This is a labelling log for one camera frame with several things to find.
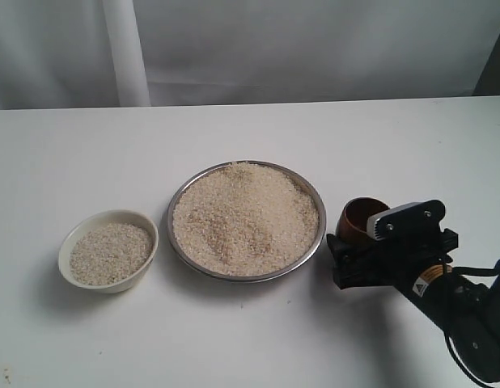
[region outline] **white curtain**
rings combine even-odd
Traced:
[[[471,95],[500,0],[0,0],[0,108]]]

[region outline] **white table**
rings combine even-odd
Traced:
[[[116,296],[59,276],[85,217],[159,221],[190,176],[244,158],[311,181],[328,230],[356,196],[438,198],[457,263],[500,258],[500,97],[0,112],[0,386],[474,386],[402,296],[339,291],[326,248],[259,285],[197,274],[167,244]]]

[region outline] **warning label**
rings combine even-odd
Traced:
[[[447,272],[451,272],[451,266],[446,266]],[[437,279],[439,276],[443,275],[442,265],[433,265],[426,269],[419,277],[415,280],[412,290],[419,296],[422,297],[425,294],[426,289],[432,281]]]

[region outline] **stainless steel bowl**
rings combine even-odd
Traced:
[[[190,180],[184,183],[184,185],[176,192],[176,194],[172,197],[172,200],[169,204],[169,207],[167,208],[167,236],[169,237],[169,241],[171,242],[171,245],[175,252],[178,254],[178,256],[190,267],[196,269],[197,271],[206,274],[207,276],[211,276],[213,278],[219,279],[219,280],[228,280],[228,281],[233,281],[233,282],[239,282],[239,283],[257,283],[260,281],[266,281],[266,280],[272,280],[275,279],[276,277],[280,277],[282,275],[286,275],[288,272],[293,271],[294,269],[300,267],[302,264],[306,263],[316,252],[318,247],[320,246],[320,243],[322,243],[322,239],[324,238],[325,234],[325,224],[326,224],[326,218],[325,218],[325,207],[324,203],[320,199],[320,196],[318,195],[318,192],[316,192],[315,188],[310,185],[309,182],[307,182],[302,176],[297,174],[296,172],[292,170],[288,170],[285,167],[279,166],[277,164],[272,164],[268,162],[257,162],[254,160],[241,160],[239,162],[247,162],[251,164],[258,164],[260,166],[266,166],[266,167],[271,167],[274,168],[275,170],[279,170],[289,176],[291,180],[293,180],[300,188],[302,188],[307,194],[311,196],[313,199],[313,202],[315,203],[316,211],[318,212],[318,230],[316,232],[315,240],[313,241],[313,244],[311,247],[307,250],[307,252],[302,256],[299,257],[296,261],[294,261],[292,264],[288,265],[286,268],[283,268],[279,271],[267,273],[264,275],[259,275],[259,276],[229,276],[229,275],[223,275],[221,273],[213,272],[210,271],[207,268],[203,268],[199,264],[197,264],[194,260],[192,260],[190,257],[188,257],[185,252],[182,251],[180,248],[180,245],[176,241],[175,233],[173,230],[173,213],[175,211],[176,204],[180,201],[180,198],[184,192],[187,191],[189,186],[191,186],[193,183],[198,181],[199,179],[207,176],[208,174],[221,170],[227,166],[229,166],[232,162],[227,162],[223,164],[218,164],[217,166],[207,168],[206,170],[200,172],[199,174],[196,174],[194,177],[192,177]]]

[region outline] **white bowl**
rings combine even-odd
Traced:
[[[72,272],[70,271],[70,254],[72,253],[76,242],[88,232],[113,222],[132,224],[145,229],[153,239],[153,249],[151,250],[150,256],[135,273],[123,280],[118,281],[117,283],[112,283],[110,285],[84,285],[79,283],[74,279]],[[72,229],[61,245],[57,265],[63,277],[76,287],[89,289],[97,293],[120,293],[133,287],[139,280],[142,279],[147,269],[150,267],[151,261],[153,261],[158,244],[159,231],[151,219],[143,214],[132,212],[130,210],[110,210],[87,218],[85,221],[81,222]]]

